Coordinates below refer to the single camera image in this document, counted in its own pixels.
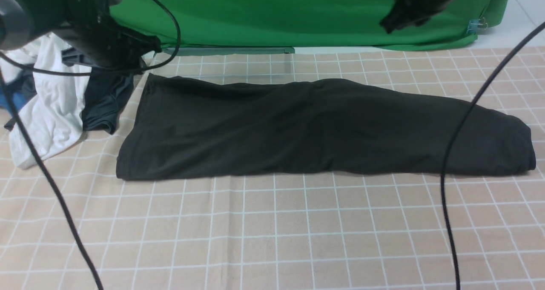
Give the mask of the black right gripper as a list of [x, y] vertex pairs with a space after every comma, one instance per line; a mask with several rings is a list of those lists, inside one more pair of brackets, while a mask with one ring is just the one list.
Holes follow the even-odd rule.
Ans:
[[407, 27], [419, 27], [440, 14], [453, 0], [394, 0], [390, 12], [379, 25], [391, 34]]

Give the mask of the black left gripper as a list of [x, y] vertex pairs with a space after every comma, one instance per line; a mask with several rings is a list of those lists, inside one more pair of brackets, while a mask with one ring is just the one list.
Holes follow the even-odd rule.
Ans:
[[82, 65], [108, 71], [143, 68], [142, 56], [161, 52], [161, 42], [119, 25], [107, 16], [78, 18], [65, 22], [53, 33], [69, 48], [61, 51], [67, 66]]

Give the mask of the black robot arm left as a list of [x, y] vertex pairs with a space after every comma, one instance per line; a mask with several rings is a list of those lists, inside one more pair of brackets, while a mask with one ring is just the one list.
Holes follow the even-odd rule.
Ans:
[[143, 67], [142, 56], [161, 52], [161, 42], [121, 26], [110, 7], [122, 0], [1, 0], [1, 50], [15, 51], [49, 33], [61, 48], [65, 65], [109, 71]]

